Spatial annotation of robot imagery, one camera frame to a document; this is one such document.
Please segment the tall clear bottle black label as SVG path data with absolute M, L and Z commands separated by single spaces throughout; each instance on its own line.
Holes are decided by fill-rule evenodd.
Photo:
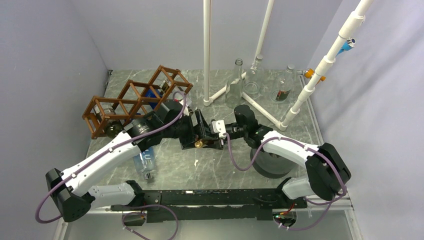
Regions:
M 237 58 L 234 61 L 234 68 L 231 77 L 228 78 L 225 90 L 225 104 L 234 109 L 241 102 L 243 93 L 243 60 Z

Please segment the clear bottle red black label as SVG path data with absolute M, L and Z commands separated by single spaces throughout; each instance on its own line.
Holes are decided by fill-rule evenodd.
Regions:
M 265 69 L 262 65 L 263 56 L 257 54 L 251 67 L 246 70 L 244 78 L 244 92 L 256 96 L 260 93 L 265 78 Z

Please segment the dark wine bottle gold cap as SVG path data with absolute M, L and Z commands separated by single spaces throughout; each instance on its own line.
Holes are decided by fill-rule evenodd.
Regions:
M 194 142 L 195 148 L 202 148 L 204 145 L 205 143 L 202 140 L 197 140 L 196 142 Z

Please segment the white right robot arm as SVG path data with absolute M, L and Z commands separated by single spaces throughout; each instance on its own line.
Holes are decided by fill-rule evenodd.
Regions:
M 236 164 L 239 171 L 254 167 L 265 177 L 285 178 L 275 194 L 280 207 L 287 208 L 295 199 L 312 195 L 332 203 L 347 194 L 346 183 L 352 175 L 332 144 L 308 144 L 287 137 L 258 123 L 245 104 L 234 109 L 234 116 L 235 123 L 217 123 L 213 129 L 229 145 L 242 138 L 251 147 L 250 163 L 247 167 Z

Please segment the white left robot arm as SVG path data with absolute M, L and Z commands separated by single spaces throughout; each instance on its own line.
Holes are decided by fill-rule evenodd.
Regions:
M 98 186 L 100 179 L 122 162 L 133 158 L 162 139 L 179 139 L 182 149 L 192 149 L 210 133 L 208 123 L 199 109 L 184 115 L 184 107 L 167 100 L 157 111 L 133 119 L 106 146 L 82 162 L 60 171 L 56 168 L 46 175 L 49 194 L 65 222 L 73 222 L 90 209 L 122 205 L 131 210 L 143 206 L 145 192 L 134 180 L 118 185 Z

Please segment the clear bottle black cap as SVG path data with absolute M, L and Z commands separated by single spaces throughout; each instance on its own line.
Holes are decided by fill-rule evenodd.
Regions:
M 171 82 L 169 80 L 163 79 L 161 84 L 159 85 L 159 93 L 163 97 L 165 93 L 168 91 L 168 89 L 171 87 Z M 180 92 L 184 92 L 183 88 L 180 86 L 176 86 L 170 93 L 170 95 L 167 97 L 167 99 L 173 99 L 177 102 L 179 102 L 181 105 L 184 103 L 186 104 L 186 107 L 184 109 L 184 116 L 192 116 L 194 114 L 194 110 L 191 108 L 193 105 L 193 101 L 190 97 L 190 95 L 187 93 L 184 97 L 180 94 Z

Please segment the brown wooden wine rack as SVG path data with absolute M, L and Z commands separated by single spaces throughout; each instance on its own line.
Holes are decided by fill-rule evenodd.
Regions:
M 164 96 L 159 93 L 162 80 L 169 80 L 171 87 Z M 160 65 L 148 82 L 138 82 L 128 79 L 117 97 L 103 97 L 94 95 L 82 114 L 90 131 L 91 139 L 107 137 L 104 132 L 106 124 L 110 121 L 119 120 L 123 127 L 131 120 L 143 117 L 148 113 L 146 107 L 155 104 L 157 111 L 159 104 L 167 100 L 171 91 L 176 87 L 182 87 L 185 94 L 193 87 L 179 69 Z

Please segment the dark bottle silver cap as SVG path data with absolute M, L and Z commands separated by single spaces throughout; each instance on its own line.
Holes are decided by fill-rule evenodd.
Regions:
M 104 127 L 104 133 L 107 137 L 114 139 L 124 129 L 120 120 L 109 121 Z

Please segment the black round perforated speaker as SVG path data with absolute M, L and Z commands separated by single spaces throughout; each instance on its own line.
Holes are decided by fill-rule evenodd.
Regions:
M 266 178 L 280 179 L 292 172 L 297 164 L 274 153 L 260 151 L 252 166 Z

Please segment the orange clip on pipe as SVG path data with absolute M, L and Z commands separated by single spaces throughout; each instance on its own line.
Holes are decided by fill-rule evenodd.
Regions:
M 303 71 L 303 76 L 307 79 L 311 79 L 314 74 L 315 74 L 315 71 L 312 68 L 309 68 Z M 326 79 L 325 76 L 321 76 L 318 82 L 323 82 L 325 81 L 325 79 Z

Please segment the blue clip on pipe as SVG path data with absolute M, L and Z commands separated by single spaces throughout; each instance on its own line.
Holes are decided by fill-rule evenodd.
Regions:
M 337 55 L 343 53 L 343 52 L 347 52 L 351 49 L 353 49 L 356 45 L 356 40 L 354 38 L 348 38 L 346 40 L 346 42 L 341 46 L 340 50 L 338 51 Z

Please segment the clear bottle by right wall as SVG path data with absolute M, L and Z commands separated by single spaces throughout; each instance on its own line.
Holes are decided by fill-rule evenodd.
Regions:
M 278 104 L 288 103 L 295 86 L 296 76 L 295 66 L 288 64 L 286 69 L 274 79 L 270 99 Z

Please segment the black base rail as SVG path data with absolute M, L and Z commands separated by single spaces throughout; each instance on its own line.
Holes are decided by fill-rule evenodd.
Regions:
M 147 223 L 178 219 L 256 219 L 270 221 L 278 210 L 305 209 L 303 197 L 289 199 L 274 188 L 145 190 L 141 205 Z

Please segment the white PVC pipe frame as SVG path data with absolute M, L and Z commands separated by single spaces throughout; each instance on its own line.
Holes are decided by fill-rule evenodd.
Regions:
M 241 58 L 249 65 L 257 49 L 265 68 L 287 64 L 315 68 L 329 51 L 357 0 L 277 0 L 264 38 L 265 0 L 213 0 L 210 4 L 210 86 L 216 90 Z

